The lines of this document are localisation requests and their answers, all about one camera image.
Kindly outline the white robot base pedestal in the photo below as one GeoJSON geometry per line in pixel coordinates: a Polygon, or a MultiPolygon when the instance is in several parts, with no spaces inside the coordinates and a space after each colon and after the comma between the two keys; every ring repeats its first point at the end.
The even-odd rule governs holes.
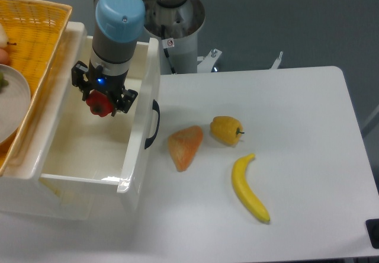
{"type": "Polygon", "coordinates": [[[159,41],[160,73],[163,75],[197,72],[198,32],[205,21],[200,0],[180,4],[147,2],[144,27],[159,41]]]}

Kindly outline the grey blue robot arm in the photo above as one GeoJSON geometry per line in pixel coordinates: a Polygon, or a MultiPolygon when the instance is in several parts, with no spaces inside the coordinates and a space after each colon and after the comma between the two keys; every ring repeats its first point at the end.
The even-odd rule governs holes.
{"type": "Polygon", "coordinates": [[[137,98],[124,83],[142,32],[159,41],[165,70],[197,72],[197,35],[205,20],[200,0],[94,0],[94,8],[89,62],[72,68],[72,85],[92,114],[126,113],[137,98]]]}

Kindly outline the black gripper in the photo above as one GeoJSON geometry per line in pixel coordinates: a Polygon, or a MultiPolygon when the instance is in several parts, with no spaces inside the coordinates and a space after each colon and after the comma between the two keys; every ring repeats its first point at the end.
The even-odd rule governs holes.
{"type": "Polygon", "coordinates": [[[86,101],[90,93],[96,90],[111,97],[114,117],[117,112],[128,113],[138,96],[138,92],[132,89],[125,89],[124,83],[128,73],[123,65],[115,65],[115,69],[108,69],[105,65],[94,66],[89,62],[89,68],[82,61],[71,69],[71,81],[82,93],[82,100],[86,101]]]}

